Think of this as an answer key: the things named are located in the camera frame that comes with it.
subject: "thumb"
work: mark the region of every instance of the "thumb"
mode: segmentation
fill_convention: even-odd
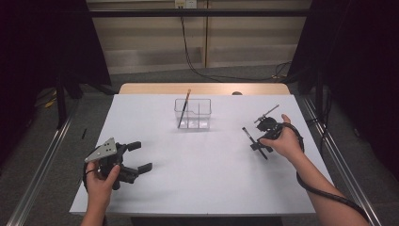
[[[108,183],[109,185],[114,184],[119,174],[120,174],[120,165],[115,165],[112,168],[112,170],[109,172],[105,182]]]

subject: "beige wall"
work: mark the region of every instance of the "beige wall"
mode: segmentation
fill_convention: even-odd
[[[308,8],[311,0],[207,1],[199,8]],[[95,8],[174,8],[174,1],[88,0]],[[188,68],[180,18],[93,18],[111,73]],[[197,67],[274,64],[292,59],[305,18],[184,18]]]

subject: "pen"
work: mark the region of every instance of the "pen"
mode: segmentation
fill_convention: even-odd
[[[190,92],[191,92],[191,89],[188,89],[187,96],[185,97],[185,101],[184,101],[184,105],[183,105],[182,116],[180,117],[179,125],[177,126],[178,129],[180,128],[180,124],[182,123],[184,111],[185,111],[185,108],[187,107],[187,102],[188,102],[188,97],[190,96]]]

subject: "white sheet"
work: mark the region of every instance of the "white sheet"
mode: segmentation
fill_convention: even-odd
[[[304,137],[305,151],[331,181],[293,95],[192,95],[212,100],[209,130],[177,129],[174,100],[182,95],[116,95],[97,145],[141,141],[124,155],[129,168],[152,162],[152,171],[133,185],[120,183],[107,214],[129,216],[275,216],[314,213],[295,169],[276,152],[268,160],[253,152],[247,130],[263,133],[254,121],[268,116],[282,122],[287,114]],[[83,215],[87,193],[81,184],[70,212]]]

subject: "clear plastic container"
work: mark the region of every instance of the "clear plastic container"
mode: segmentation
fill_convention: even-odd
[[[184,103],[185,99],[175,100],[175,115],[178,128],[209,129],[211,127],[212,108],[210,99],[188,99],[185,109]]]

